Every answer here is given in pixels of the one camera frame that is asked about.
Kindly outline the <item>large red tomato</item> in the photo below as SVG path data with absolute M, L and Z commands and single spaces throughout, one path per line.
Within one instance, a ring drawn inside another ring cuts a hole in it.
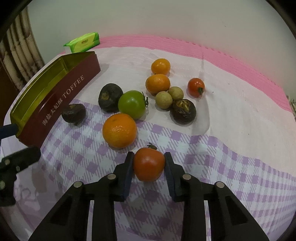
M 134 155 L 134 174 L 142 182 L 156 181 L 161 176 L 164 168 L 164 154 L 158 151 L 158 148 L 152 143 L 140 148 Z

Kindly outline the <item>large orange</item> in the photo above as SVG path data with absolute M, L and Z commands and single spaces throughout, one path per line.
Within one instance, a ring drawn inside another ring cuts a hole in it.
M 131 145 L 137 137 L 137 125 L 128 114 L 117 113 L 104 123 L 102 135 L 107 144 L 115 149 L 123 149 Z

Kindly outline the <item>large dark fruit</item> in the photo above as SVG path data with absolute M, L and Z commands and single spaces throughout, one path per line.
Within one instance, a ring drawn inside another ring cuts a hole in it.
M 123 95 L 123 90 L 114 83 L 105 85 L 99 94 L 98 104 L 107 113 L 116 113 L 119 111 L 118 102 Z

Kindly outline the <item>small red tomato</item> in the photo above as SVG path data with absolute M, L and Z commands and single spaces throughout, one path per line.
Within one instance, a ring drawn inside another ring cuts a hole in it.
M 205 84 L 200 78 L 192 78 L 188 82 L 187 89 L 191 96 L 199 98 L 204 93 Z

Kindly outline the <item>gold and red toffee tin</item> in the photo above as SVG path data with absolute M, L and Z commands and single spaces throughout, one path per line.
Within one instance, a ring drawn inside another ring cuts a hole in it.
M 74 97 L 99 72 L 94 51 L 60 56 L 32 80 L 10 112 L 16 138 L 41 147 L 51 128 Z

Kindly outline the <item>beige patterned curtain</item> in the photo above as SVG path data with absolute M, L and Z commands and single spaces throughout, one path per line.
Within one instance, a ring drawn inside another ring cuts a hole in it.
M 27 7 L 14 19 L 1 41 L 1 63 L 19 91 L 45 65 L 33 36 Z

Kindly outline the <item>pink purple checked tablecloth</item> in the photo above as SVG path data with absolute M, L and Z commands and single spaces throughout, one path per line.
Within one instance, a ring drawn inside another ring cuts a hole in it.
M 103 139 L 108 114 L 98 95 L 108 83 L 144 92 L 159 58 L 170 61 L 173 86 L 186 90 L 199 77 L 205 92 L 193 99 L 197 117 L 187 126 L 150 99 L 130 149 L 153 143 L 199 180 L 224 182 L 270 240 L 287 230 L 295 214 L 295 118 L 281 87 L 234 57 L 165 37 L 105 37 L 94 50 L 101 72 L 74 99 L 86 107 L 85 123 L 56 122 L 41 160 L 17 177 L 16 204 L 1 209 L 20 240 L 29 238 L 75 181 L 98 181 L 125 160 L 127 149 L 113 150 Z

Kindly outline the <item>green tissue pack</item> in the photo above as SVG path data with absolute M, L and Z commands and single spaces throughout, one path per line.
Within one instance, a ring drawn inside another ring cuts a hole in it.
M 77 37 L 66 44 L 64 49 L 66 54 L 86 52 L 87 50 L 100 44 L 99 33 L 91 32 Z

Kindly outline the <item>green tomato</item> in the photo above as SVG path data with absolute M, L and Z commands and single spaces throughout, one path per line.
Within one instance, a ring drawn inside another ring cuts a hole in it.
M 135 120 L 140 119 L 145 114 L 148 105 L 148 97 L 137 90 L 127 91 L 118 101 L 119 111 L 128 114 Z

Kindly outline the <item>back longan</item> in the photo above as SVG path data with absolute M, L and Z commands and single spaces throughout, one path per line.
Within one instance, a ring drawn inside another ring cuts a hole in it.
M 168 90 L 168 94 L 172 97 L 173 101 L 181 100 L 184 98 L 184 92 L 181 88 L 173 86 Z

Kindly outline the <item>longan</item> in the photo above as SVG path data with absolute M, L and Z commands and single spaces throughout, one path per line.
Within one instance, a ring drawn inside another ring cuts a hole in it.
M 168 109 L 173 103 L 171 95 L 166 91 L 161 91 L 156 95 L 156 105 L 161 109 Z
M 168 94 L 172 97 L 173 101 L 181 100 L 184 98 L 184 92 L 181 88 L 173 86 L 168 90 Z

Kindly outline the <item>front longan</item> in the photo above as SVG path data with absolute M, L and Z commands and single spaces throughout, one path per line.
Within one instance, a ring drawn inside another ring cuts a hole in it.
M 156 105 L 161 109 L 168 109 L 173 103 L 171 95 L 166 91 L 161 91 L 156 95 Z

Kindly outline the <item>middle orange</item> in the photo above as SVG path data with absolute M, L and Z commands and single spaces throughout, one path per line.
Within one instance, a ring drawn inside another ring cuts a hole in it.
M 145 87 L 150 94 L 156 95 L 161 91 L 169 90 L 171 82 L 166 75 L 155 74 L 147 78 Z

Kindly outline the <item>far small orange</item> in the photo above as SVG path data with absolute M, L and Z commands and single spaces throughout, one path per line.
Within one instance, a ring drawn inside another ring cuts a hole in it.
M 171 64 L 168 60 L 160 58 L 155 60 L 151 65 L 151 71 L 153 74 L 168 75 L 171 69 Z

